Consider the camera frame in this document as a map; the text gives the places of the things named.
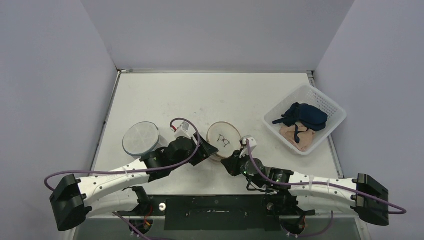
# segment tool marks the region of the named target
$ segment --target gray wall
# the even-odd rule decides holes
[[[354,0],[81,0],[119,69],[315,70]]]
[[[43,179],[90,167],[117,72],[79,0],[2,0],[0,39],[0,238],[57,240]]]
[[[373,239],[423,239],[424,1],[356,0],[316,70],[343,106],[334,142],[347,177],[370,174],[407,215]]]

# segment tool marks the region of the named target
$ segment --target navy blue cloth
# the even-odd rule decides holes
[[[326,128],[328,117],[329,116],[325,112],[314,106],[296,102],[291,105],[290,109],[287,110],[285,114],[281,115],[280,119],[273,121],[272,124],[283,123],[287,127],[290,127],[296,124],[296,122],[301,122],[308,130],[320,131]],[[294,141],[296,143],[300,142],[298,133],[298,126],[296,125],[294,132]]]

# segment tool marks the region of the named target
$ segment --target container lid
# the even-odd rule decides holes
[[[153,122],[139,122],[123,136],[123,150],[128,155],[140,157],[156,147],[159,142],[159,135],[159,129]]]
[[[235,150],[242,148],[241,138],[237,128],[225,121],[212,124],[206,135],[206,141],[219,150],[216,155],[223,159],[231,157]]]

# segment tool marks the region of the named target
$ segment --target white table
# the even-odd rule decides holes
[[[122,147],[124,134],[134,124],[155,123],[169,143],[174,140],[169,122],[182,117],[193,122],[204,138],[219,121],[233,124],[242,136],[252,135],[258,143],[253,156],[267,167],[337,178],[328,141],[308,156],[294,155],[261,121],[284,95],[308,82],[306,73],[123,73],[92,169],[110,171],[135,160]],[[143,187],[148,195],[255,194],[246,185],[243,176],[230,176],[220,163],[208,159],[196,167],[184,165]]]

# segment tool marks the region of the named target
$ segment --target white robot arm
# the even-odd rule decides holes
[[[198,152],[189,161],[193,166],[218,151],[203,138],[200,139]],[[221,163],[230,175],[245,176],[248,190],[250,185],[256,185],[259,189],[255,191],[269,194],[264,198],[270,216],[313,215],[315,210],[328,210],[358,215],[365,222],[374,225],[389,224],[387,205],[352,193],[361,191],[387,201],[388,190],[370,176],[359,174],[358,178],[331,179],[265,167],[259,159],[253,159],[252,149],[247,148],[250,147],[249,143],[256,147],[256,141],[247,136],[241,143],[243,148],[234,151],[231,157],[223,159]],[[173,166],[186,159],[196,145],[193,139],[180,136],[168,147],[150,152],[130,164],[110,171],[108,175],[78,179],[73,174],[65,176],[50,197],[58,230],[72,229],[95,215],[117,211],[136,212],[139,206],[149,205],[150,199],[144,189],[133,186],[167,177],[175,168],[143,171]]]

